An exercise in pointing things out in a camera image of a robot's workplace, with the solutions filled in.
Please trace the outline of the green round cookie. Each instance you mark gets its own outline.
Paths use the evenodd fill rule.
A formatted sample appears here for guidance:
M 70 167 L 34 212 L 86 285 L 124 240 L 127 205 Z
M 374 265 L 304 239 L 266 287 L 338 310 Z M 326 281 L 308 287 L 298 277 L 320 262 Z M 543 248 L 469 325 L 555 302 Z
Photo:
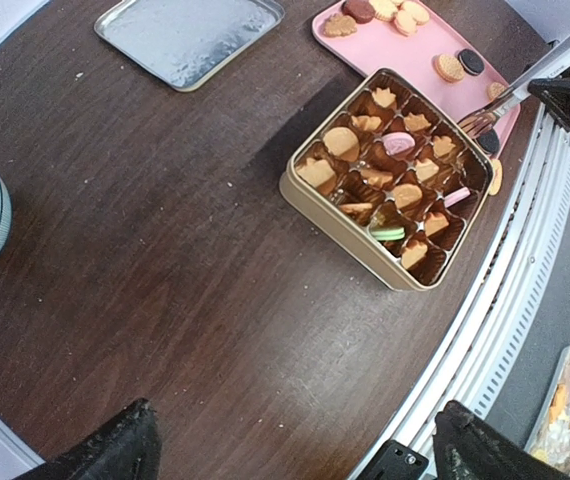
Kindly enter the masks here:
M 371 236 L 380 242 L 394 242 L 405 238 L 403 227 L 373 228 L 369 230 Z

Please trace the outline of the pink plastic tray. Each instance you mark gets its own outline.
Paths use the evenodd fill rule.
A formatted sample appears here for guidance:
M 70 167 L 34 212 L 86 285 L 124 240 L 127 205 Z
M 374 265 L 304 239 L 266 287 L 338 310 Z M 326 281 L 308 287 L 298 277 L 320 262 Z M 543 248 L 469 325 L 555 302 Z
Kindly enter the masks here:
M 349 36 L 326 36 L 326 20 L 341 11 L 342 3 L 337 2 L 312 20 L 313 35 L 322 46 L 364 77 L 381 68 L 395 71 L 453 120 L 488 104 L 491 84 L 508 84 L 489 62 L 478 76 L 465 74 L 456 83 L 441 78 L 434 68 L 436 58 L 454 56 L 472 45 L 435 12 L 409 37 L 399 33 L 393 23 L 378 19 L 358 25 L 357 32 Z

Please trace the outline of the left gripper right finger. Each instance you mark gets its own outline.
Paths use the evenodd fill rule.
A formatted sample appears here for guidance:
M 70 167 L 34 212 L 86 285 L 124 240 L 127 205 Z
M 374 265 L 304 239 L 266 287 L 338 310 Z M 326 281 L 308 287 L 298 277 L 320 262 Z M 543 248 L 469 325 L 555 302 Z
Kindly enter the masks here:
M 456 400 L 435 417 L 439 479 L 559 479 L 565 474 L 530 456 Z

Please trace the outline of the black sandwich cookie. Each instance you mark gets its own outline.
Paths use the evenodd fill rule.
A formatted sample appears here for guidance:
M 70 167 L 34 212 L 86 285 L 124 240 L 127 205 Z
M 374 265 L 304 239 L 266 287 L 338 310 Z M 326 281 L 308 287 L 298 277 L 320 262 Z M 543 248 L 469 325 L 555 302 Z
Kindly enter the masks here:
M 476 142 L 487 155 L 497 155 L 500 152 L 500 139 L 494 129 L 480 134 L 476 138 Z
M 472 76 L 479 76 L 485 70 L 483 59 L 471 49 L 462 49 L 457 54 L 457 59 L 461 63 L 464 71 Z

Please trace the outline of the metal tongs white handle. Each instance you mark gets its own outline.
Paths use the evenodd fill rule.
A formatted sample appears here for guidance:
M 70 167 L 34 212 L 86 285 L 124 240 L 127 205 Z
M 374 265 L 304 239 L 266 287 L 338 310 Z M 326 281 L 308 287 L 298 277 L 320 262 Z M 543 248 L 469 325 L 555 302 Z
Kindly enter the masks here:
M 535 79 L 557 77 L 570 67 L 570 35 L 510 84 L 485 107 L 468 114 L 459 127 L 472 139 L 491 130 L 512 108 L 530 96 L 528 85 Z

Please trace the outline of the black sandwich cookie bottom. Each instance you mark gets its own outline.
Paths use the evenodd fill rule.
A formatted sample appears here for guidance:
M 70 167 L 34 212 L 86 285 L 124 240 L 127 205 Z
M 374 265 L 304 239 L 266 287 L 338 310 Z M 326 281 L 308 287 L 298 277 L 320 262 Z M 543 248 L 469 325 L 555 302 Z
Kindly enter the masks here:
M 497 155 L 500 152 L 500 139 L 494 129 L 480 134 L 476 138 L 476 142 L 487 155 Z

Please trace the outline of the pink round cookie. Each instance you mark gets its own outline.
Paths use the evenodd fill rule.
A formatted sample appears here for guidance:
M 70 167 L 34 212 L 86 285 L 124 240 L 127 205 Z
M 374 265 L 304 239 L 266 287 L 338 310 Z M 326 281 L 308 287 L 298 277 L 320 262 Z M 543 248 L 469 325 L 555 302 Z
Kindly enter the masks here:
M 471 191 L 467 187 L 461 187 L 447 196 L 444 197 L 444 206 L 450 208 L 457 204 L 458 202 L 465 200 L 471 195 Z
M 381 142 L 386 154 L 391 157 L 405 155 L 416 145 L 413 136 L 406 132 L 392 132 L 385 134 L 381 137 Z

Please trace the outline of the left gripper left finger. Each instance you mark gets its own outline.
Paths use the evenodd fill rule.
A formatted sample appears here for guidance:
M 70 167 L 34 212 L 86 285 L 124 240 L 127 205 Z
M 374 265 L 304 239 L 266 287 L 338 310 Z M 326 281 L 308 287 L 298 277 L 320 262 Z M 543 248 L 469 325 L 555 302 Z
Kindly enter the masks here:
M 156 412 L 139 398 L 79 444 L 22 474 L 22 479 L 156 479 L 161 438 Z

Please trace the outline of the plain round tan cookie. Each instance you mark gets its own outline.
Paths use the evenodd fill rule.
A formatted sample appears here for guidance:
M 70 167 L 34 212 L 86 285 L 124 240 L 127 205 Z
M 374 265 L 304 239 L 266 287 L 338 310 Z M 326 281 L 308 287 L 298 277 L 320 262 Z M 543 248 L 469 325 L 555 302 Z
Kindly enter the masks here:
M 356 162 L 360 154 L 360 142 L 357 135 L 348 127 L 334 127 L 322 137 L 329 153 L 346 161 Z

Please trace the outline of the clock face round cookie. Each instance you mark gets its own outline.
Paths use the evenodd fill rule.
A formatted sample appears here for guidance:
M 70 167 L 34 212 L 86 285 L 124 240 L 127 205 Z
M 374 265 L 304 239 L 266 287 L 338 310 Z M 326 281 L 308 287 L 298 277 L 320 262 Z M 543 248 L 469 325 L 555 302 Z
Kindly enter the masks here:
M 503 166 L 501 160 L 498 158 L 492 158 L 490 160 L 490 164 L 493 171 L 493 178 L 488 189 L 488 195 L 496 196 L 499 193 L 502 186 Z

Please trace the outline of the silver tin lid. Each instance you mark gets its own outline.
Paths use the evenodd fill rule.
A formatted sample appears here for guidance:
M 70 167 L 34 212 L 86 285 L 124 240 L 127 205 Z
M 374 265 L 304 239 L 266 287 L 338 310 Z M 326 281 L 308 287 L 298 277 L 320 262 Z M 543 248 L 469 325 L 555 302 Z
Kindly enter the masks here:
M 200 88 L 280 24 L 276 1 L 121 1 L 94 31 L 178 92 Z

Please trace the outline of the brown chocolate round cookie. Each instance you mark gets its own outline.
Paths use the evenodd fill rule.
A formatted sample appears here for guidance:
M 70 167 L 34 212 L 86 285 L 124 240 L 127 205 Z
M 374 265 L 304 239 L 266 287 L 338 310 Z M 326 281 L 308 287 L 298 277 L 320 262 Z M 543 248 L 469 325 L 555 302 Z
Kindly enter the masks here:
M 353 18 L 357 24 L 367 24 L 376 15 L 376 10 L 367 0 L 345 0 L 341 9 L 345 15 Z

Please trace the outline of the gold cookie tin box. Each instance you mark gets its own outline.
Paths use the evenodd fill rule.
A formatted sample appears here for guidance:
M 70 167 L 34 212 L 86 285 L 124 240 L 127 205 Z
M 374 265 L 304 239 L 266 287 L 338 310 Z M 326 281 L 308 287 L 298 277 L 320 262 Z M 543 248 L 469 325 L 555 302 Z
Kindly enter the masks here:
M 348 127 L 356 162 L 328 152 L 323 135 Z M 416 145 L 389 156 L 381 137 L 406 132 Z M 387 287 L 428 291 L 450 269 L 483 206 L 493 178 L 490 159 L 446 113 L 389 68 L 368 76 L 301 144 L 279 188 L 302 215 Z M 450 208 L 444 197 L 467 187 Z M 405 238 L 380 242 L 373 228 L 403 227 Z

